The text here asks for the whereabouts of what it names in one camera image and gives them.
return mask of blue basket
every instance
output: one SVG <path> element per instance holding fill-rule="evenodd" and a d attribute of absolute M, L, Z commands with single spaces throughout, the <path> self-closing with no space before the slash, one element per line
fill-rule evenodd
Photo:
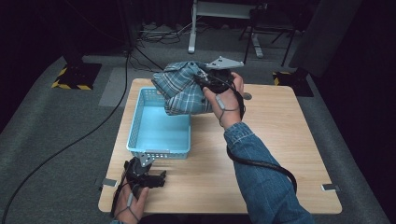
<path fill-rule="evenodd" d="M 155 87 L 143 87 L 137 98 L 127 148 L 158 159 L 186 159 L 191 148 L 191 116 L 169 116 Z"/>

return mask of blue checkered fabric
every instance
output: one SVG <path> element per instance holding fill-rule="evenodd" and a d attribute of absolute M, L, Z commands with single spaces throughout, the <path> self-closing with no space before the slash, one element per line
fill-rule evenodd
<path fill-rule="evenodd" d="M 194 76 L 205 71 L 203 63 L 188 61 L 169 63 L 161 73 L 155 73 L 151 80 L 165 98 L 165 112 L 168 115 L 204 114 L 212 112 Z"/>

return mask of table leg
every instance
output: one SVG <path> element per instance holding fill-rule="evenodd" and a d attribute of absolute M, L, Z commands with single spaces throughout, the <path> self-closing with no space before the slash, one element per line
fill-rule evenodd
<path fill-rule="evenodd" d="M 189 53 L 195 52 L 195 38 L 196 38 L 196 20 L 197 20 L 197 0 L 192 4 L 192 25 L 190 33 Z"/>
<path fill-rule="evenodd" d="M 262 47 L 260 47 L 260 43 L 259 40 L 257 39 L 257 34 L 253 34 L 251 36 L 251 42 L 253 43 L 253 47 L 256 50 L 256 55 L 258 58 L 262 58 L 264 57 L 262 55 Z"/>

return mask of denim sleeve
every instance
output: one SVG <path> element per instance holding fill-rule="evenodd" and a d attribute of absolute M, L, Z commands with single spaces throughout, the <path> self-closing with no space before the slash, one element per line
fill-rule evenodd
<path fill-rule="evenodd" d="M 268 148 L 249 127 L 235 123 L 224 133 L 231 152 L 239 158 L 277 164 Z M 274 170 L 233 163 L 236 180 L 253 223 L 314 223 L 294 193 L 289 179 Z"/>
<path fill-rule="evenodd" d="M 110 224 L 126 224 L 126 223 L 121 222 L 121 221 L 117 221 L 117 220 L 112 220 L 112 221 L 110 222 Z"/>

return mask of chair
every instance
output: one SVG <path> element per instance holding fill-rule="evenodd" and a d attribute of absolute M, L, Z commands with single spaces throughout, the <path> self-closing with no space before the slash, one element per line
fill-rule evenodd
<path fill-rule="evenodd" d="M 255 8 L 250 10 L 249 25 L 247 25 L 239 36 L 242 39 L 247 32 L 248 27 L 248 41 L 245 51 L 244 63 L 247 61 L 248 50 L 251 44 L 251 37 L 253 34 L 265 34 L 269 32 L 279 33 L 272 41 L 272 44 L 277 41 L 282 34 L 289 33 L 289 44 L 286 48 L 285 56 L 281 66 L 285 64 L 286 58 L 290 50 L 291 42 L 293 41 L 296 30 L 301 30 L 299 19 L 302 16 L 305 6 L 309 0 L 263 0 L 258 1 Z"/>

